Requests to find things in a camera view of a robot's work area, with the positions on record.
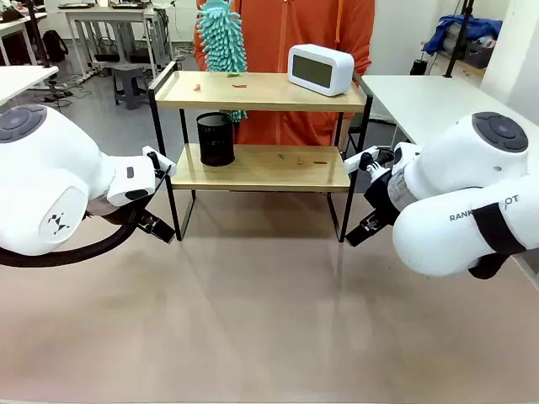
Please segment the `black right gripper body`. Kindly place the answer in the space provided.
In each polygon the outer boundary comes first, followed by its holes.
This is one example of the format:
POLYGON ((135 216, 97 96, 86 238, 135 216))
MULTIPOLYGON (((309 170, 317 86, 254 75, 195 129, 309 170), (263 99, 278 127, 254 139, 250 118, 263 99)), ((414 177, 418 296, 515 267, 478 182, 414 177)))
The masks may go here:
POLYGON ((388 183, 392 175, 390 171, 385 172, 374 180, 365 191, 365 198, 374 208, 374 211, 367 217, 370 225, 374 227, 392 226, 398 218, 400 211, 391 201, 388 193, 388 183))

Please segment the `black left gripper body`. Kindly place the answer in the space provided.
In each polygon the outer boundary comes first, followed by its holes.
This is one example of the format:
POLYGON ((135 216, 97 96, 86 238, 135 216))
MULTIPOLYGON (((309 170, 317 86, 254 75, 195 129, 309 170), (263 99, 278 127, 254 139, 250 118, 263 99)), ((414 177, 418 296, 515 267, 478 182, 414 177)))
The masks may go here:
POLYGON ((147 206, 147 197, 128 201, 120 207, 112 205, 105 195, 88 202, 86 216, 99 216, 116 226, 137 227, 147 206))

